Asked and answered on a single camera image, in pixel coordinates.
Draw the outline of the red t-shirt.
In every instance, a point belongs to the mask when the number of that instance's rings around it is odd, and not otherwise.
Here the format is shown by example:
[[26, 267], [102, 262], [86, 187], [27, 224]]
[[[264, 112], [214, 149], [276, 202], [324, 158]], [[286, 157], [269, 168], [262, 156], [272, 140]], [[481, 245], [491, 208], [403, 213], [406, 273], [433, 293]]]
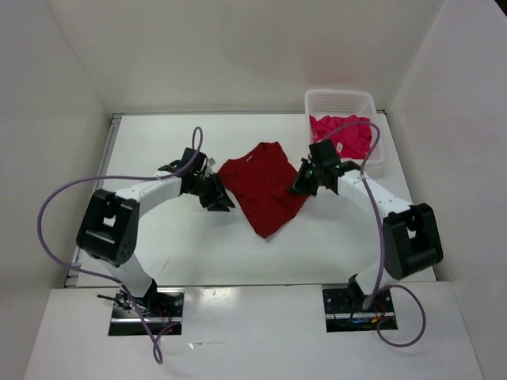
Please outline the red t-shirt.
[[227, 160], [219, 170], [225, 189], [264, 239], [296, 217], [307, 201], [306, 196], [288, 192], [296, 174], [278, 142], [261, 142], [245, 156]]

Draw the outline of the pink t-shirt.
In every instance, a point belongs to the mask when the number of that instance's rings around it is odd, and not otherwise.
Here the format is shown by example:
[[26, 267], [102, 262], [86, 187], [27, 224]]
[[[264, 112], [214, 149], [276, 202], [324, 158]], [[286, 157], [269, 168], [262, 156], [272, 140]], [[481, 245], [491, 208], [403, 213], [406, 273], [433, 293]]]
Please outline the pink t-shirt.
[[324, 116], [317, 120], [310, 116], [309, 121], [312, 142], [330, 139], [341, 158], [362, 160], [370, 150], [372, 129], [367, 117]]

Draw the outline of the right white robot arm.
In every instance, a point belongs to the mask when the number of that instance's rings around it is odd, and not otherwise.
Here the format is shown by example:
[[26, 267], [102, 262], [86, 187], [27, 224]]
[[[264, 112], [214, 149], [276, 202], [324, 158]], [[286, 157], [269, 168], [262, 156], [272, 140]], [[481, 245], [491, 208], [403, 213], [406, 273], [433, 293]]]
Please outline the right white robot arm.
[[288, 192], [316, 196], [327, 188], [371, 211], [379, 230], [379, 261], [349, 278], [347, 299], [354, 310], [367, 310], [381, 290], [443, 260], [435, 213], [427, 203], [395, 196], [357, 163], [342, 161], [330, 140], [309, 145], [309, 151]]

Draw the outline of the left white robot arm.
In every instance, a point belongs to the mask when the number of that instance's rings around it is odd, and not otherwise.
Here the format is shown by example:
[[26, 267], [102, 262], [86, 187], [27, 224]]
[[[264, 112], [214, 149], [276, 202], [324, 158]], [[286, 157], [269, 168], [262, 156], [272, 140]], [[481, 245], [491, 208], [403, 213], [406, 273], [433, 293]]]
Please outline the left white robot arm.
[[78, 230], [78, 247], [127, 287], [132, 294], [130, 307], [140, 316], [152, 315], [162, 303], [162, 296], [135, 255], [139, 220], [163, 203], [186, 194], [198, 197], [207, 211], [228, 212], [234, 207], [206, 154], [188, 147], [181, 159], [160, 167], [153, 180], [115, 192], [97, 190]]

